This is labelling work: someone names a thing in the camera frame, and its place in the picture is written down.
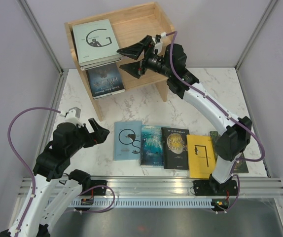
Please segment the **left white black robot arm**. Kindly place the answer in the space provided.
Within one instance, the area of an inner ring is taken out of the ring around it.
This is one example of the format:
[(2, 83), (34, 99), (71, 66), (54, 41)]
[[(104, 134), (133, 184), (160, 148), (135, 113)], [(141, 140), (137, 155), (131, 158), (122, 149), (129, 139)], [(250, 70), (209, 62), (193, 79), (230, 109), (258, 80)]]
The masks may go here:
[(93, 118), (88, 121), (93, 132), (77, 119), (56, 127), (52, 141), (36, 159), (32, 184), (23, 207), (13, 226), (0, 232), (1, 237), (49, 237), (71, 201), (92, 190), (90, 174), (76, 169), (68, 175), (58, 195), (48, 202), (70, 165), (71, 157), (82, 148), (102, 144), (109, 135), (109, 130), (98, 125)]

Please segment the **light blue book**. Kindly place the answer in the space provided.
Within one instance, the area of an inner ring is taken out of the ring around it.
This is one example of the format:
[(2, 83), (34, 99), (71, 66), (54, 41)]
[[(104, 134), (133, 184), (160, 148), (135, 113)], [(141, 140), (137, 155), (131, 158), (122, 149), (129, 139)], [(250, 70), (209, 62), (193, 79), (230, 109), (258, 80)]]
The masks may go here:
[(114, 123), (114, 160), (139, 160), (141, 157), (142, 121)]

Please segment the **Wuthering Heights dark blue book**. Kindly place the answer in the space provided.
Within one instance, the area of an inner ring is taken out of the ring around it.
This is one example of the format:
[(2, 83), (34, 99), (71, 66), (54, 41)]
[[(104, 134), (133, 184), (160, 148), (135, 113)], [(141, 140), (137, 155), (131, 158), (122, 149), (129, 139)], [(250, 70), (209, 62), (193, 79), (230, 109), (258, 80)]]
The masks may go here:
[(94, 99), (125, 91), (116, 63), (103, 65), (86, 71)]

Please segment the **grey white book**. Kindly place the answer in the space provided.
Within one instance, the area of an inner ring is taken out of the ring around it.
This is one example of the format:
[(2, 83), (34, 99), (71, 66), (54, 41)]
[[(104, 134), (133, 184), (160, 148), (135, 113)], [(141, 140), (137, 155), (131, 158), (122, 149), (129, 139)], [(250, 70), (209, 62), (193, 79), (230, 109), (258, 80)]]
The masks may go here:
[(108, 19), (74, 25), (72, 27), (78, 63), (94, 67), (107, 61), (118, 61), (119, 45)]

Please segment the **Robinson Crusoe purple book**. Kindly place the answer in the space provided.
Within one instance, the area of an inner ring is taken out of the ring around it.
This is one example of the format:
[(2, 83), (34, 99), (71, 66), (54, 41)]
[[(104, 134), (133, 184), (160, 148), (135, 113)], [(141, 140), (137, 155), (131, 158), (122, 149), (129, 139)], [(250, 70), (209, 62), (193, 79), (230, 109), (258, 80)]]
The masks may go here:
[(104, 66), (104, 65), (116, 63), (116, 62), (119, 62), (120, 60), (121, 60), (121, 57), (120, 58), (109, 59), (109, 60), (106, 60), (106, 61), (103, 61), (103, 62), (98, 62), (98, 63), (93, 63), (93, 64), (90, 64), (90, 65), (86, 65), (86, 66), (81, 66), (80, 69), (82, 71), (86, 71), (86, 70), (89, 70), (89, 69), (92, 69), (92, 68), (101, 67), (101, 66)]

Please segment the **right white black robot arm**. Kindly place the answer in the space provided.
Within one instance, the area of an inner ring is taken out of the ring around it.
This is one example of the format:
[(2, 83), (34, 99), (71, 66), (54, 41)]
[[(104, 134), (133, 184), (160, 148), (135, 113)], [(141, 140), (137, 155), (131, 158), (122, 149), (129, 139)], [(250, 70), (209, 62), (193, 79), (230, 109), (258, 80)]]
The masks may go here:
[(147, 70), (165, 76), (169, 90), (210, 121), (219, 138), (215, 145), (215, 170), (209, 175), (209, 190), (216, 195), (221, 194), (232, 180), (234, 163), (250, 143), (252, 122), (248, 117), (240, 118), (229, 112), (205, 90), (199, 79), (187, 69), (187, 55), (182, 45), (172, 42), (160, 56), (161, 38), (160, 35), (147, 35), (131, 46), (118, 49), (118, 54), (133, 60), (120, 65), (120, 69), (137, 79)]

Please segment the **teal sea cover book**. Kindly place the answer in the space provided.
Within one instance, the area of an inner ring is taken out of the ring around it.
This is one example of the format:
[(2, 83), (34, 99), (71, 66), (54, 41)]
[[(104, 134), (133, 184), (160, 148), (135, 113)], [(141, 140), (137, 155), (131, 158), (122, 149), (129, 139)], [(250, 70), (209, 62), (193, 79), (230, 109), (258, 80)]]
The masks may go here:
[(142, 125), (140, 165), (163, 167), (162, 133), (160, 126)]

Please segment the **black Moon and Sixpence book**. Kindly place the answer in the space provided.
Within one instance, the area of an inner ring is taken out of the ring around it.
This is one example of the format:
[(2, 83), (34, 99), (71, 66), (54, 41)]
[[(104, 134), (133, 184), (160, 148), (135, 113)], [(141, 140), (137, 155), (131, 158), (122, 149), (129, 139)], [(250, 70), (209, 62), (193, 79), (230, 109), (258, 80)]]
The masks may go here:
[(164, 169), (188, 170), (188, 129), (161, 127)]

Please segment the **yellow book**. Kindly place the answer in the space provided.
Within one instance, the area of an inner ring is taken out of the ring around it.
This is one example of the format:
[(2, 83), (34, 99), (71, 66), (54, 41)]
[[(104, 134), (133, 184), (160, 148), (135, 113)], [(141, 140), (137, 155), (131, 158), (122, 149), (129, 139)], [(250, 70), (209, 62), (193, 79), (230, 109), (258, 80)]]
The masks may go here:
[(189, 177), (208, 179), (216, 166), (209, 136), (187, 135)]

